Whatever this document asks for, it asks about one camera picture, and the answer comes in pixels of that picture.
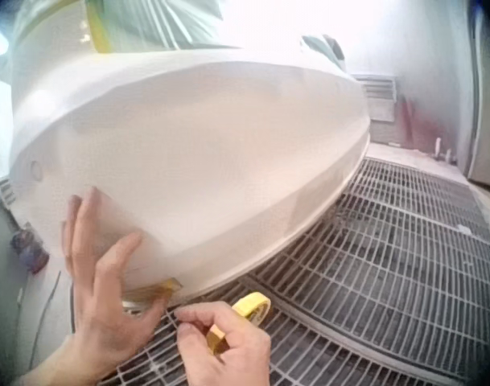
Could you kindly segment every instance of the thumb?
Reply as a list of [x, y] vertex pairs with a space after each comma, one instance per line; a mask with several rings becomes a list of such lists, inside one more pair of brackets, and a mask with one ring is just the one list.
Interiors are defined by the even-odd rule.
[[159, 296], [154, 300], [150, 309], [139, 319], [140, 328], [145, 334], [149, 334], [159, 324], [161, 317], [167, 308], [169, 298], [170, 294]]
[[209, 351], [204, 335], [191, 323], [182, 323], [177, 331], [177, 345], [189, 384], [208, 378], [216, 360]]

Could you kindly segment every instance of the metal floor grate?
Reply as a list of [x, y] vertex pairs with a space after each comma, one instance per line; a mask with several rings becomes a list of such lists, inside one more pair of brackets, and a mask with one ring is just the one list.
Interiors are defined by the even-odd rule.
[[[487, 359], [490, 232], [468, 187], [365, 159], [336, 205], [277, 256], [202, 300], [260, 290], [271, 384], [458, 384]], [[176, 321], [103, 385], [187, 385]]]
[[[224, 300], [233, 303], [254, 290], [253, 283], [238, 280], [200, 300]], [[176, 327], [175, 316], [169, 310], [153, 340], [100, 385], [187, 386], [182, 360], [176, 347]], [[271, 386], [432, 385], [365, 359], [360, 353], [332, 341], [276, 306], [272, 308], [262, 327], [272, 337]]]

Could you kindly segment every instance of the wrist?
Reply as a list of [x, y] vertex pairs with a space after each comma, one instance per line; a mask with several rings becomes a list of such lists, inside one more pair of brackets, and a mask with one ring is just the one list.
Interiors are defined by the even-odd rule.
[[57, 351], [23, 378], [25, 386], [86, 386], [94, 385], [101, 377], [82, 358], [73, 336], [68, 336]]

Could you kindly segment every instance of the tape roll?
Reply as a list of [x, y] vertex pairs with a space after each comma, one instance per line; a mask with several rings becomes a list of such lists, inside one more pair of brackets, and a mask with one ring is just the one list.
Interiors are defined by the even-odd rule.
[[[253, 292], [239, 299], [232, 309], [243, 318], [247, 318], [254, 326], [259, 326], [270, 311], [271, 300], [260, 292]], [[206, 335], [207, 345], [213, 354], [221, 354], [228, 348], [225, 333], [214, 325]]]

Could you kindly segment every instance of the masking tape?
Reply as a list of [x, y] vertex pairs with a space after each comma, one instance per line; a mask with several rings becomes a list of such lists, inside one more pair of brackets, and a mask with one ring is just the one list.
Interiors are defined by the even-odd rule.
[[[259, 326], [270, 311], [271, 300], [260, 292], [253, 292], [239, 299], [232, 309], [243, 318], [247, 318], [254, 326]], [[206, 337], [209, 350], [213, 354], [220, 354], [224, 351], [225, 333], [214, 325], [211, 327]]]
[[176, 279], [169, 278], [156, 285], [149, 285], [147, 287], [126, 291], [123, 294], [123, 301], [137, 304], [148, 304], [162, 294], [171, 295], [181, 288], [182, 285]]

